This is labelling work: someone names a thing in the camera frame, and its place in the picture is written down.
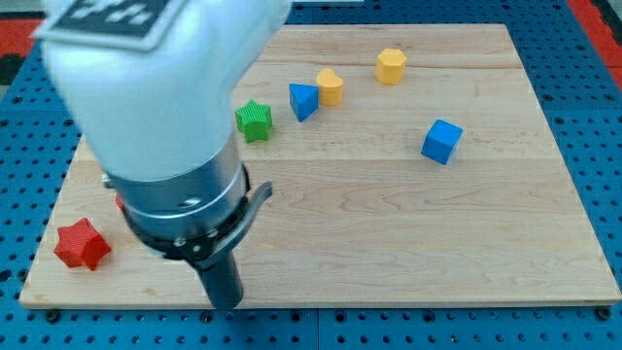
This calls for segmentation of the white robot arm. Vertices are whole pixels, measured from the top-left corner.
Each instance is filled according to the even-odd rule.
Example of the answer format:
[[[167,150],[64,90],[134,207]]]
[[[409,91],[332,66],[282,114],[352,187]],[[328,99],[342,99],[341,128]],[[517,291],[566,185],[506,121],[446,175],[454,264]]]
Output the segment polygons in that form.
[[[288,1],[44,3],[52,83],[121,197],[135,235],[192,266],[213,306],[244,290],[233,248],[271,196],[234,139],[233,88],[286,22]]]

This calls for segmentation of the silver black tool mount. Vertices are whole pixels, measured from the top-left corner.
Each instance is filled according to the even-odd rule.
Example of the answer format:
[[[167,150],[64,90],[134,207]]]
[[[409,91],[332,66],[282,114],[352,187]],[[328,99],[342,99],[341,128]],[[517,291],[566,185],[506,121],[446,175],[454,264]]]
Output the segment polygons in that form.
[[[270,182],[251,189],[234,138],[201,166],[175,177],[109,178],[139,240],[165,258],[184,260],[198,270],[232,254],[273,193]]]

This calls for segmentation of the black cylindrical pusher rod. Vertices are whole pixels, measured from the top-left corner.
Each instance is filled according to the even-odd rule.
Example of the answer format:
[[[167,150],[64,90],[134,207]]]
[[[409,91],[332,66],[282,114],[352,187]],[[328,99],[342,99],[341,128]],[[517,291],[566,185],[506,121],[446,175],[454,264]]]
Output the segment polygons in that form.
[[[244,288],[231,252],[210,267],[199,269],[198,275],[215,308],[232,309],[242,300]]]

